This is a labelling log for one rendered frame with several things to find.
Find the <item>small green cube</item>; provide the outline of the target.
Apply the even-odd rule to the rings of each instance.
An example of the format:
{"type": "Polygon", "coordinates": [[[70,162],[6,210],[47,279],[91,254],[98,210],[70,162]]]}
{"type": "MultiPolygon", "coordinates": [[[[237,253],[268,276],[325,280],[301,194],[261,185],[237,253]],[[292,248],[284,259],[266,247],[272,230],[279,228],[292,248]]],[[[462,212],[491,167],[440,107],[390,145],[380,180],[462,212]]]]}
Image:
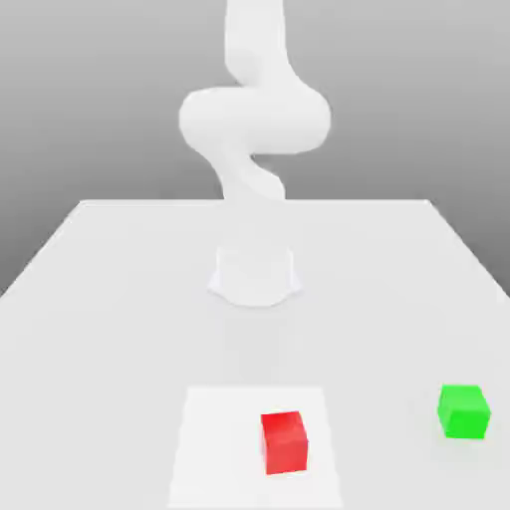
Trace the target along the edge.
{"type": "Polygon", "coordinates": [[[444,384],[439,394],[437,416],[445,437],[482,440],[491,409],[479,385],[444,384]]]}

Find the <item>small red cube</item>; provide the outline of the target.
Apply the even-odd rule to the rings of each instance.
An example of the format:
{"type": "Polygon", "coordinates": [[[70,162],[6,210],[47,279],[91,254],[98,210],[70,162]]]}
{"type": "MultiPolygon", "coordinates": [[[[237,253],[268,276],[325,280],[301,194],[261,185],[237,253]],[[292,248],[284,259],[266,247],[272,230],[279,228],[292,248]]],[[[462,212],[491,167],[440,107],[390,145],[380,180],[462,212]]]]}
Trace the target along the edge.
{"type": "Polygon", "coordinates": [[[265,473],[306,471],[309,439],[301,413],[297,410],[264,413],[260,420],[265,473]]]}

